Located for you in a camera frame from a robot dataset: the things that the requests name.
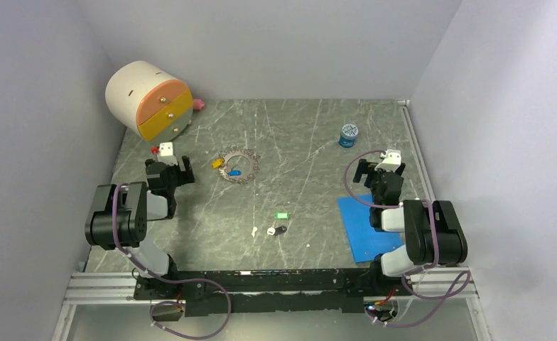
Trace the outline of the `green key tag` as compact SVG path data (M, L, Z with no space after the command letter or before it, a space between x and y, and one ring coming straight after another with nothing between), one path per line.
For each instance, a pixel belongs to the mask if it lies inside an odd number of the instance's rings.
M290 214L288 212L276 212L274 218L276 220L289 220Z

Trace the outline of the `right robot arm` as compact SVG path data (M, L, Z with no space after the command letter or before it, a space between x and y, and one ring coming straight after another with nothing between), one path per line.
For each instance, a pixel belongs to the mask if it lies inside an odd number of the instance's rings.
M379 255L381 268L368 275L372 292L384 295L395 277L418 273L427 266L452 266L464 262L468 245L452 202L401 200L406 165L399 161L381 163L358 160L352 181L365 177L371 194L369 223L377 232L403 234L404 244Z

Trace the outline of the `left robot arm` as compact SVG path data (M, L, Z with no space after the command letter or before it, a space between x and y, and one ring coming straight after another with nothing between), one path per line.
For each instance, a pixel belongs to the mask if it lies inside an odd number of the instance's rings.
M172 257L147 236L148 223L171 220L176 188L195 182L187 156L182 162L147 159L146 180L99 185L85 223L85 238L92 246L117 251L138 270L137 287L162 298L180 291L180 278Z

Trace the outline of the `blue small jar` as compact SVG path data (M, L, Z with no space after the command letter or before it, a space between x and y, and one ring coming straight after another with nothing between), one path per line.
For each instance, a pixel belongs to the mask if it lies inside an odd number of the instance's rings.
M340 130L338 143L343 148L352 148L359 134L359 129L355 124L344 124Z

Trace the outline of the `round mini drawer cabinet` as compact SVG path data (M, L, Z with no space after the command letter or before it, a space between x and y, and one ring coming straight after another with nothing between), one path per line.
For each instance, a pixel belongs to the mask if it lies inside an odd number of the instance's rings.
M110 112L144 141L172 141L192 121L195 100L187 84L145 61L116 71L105 89Z

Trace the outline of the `pink small object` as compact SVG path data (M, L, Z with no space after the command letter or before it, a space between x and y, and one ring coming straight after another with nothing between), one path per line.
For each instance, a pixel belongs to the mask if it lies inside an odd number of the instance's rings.
M205 107L205 102L202 99L194 99L193 100L193 109L194 110L201 110Z

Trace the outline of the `black white key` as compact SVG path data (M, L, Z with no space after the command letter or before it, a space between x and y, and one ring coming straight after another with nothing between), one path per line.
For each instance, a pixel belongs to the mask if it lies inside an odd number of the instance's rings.
M269 236L275 237L275 236L279 236L279 235L281 235L281 234L284 234L286 231L287 231L287 226L281 225L281 226L278 226L278 227L270 227L270 228L268 228L267 231L266 231L266 233L267 233Z

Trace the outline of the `side aluminium rail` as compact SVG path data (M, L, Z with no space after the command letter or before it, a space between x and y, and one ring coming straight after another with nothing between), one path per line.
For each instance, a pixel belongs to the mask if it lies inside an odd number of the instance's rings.
M411 116L409 113L409 100L397 100L396 101L399 111L401 112L401 116L404 120L406 125L406 131L410 138L410 144L413 149L412 155L416 163L416 168L418 174L421 179L421 184L423 186L423 191L427 199L434 201L436 199L435 193L433 191L433 186L431 184L431 180L428 176L428 172L426 169L426 164L423 159L423 154L421 151L421 146L418 142L416 132L413 126L413 122L411 120Z

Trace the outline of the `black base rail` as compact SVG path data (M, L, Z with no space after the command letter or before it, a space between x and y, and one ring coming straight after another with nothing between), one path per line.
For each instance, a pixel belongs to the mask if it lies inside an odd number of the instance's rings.
M255 271L178 271L180 291L162 298L137 287L136 301L185 303L188 317L212 314L338 310L361 313L389 295L405 296L400 278L368 269L281 269Z

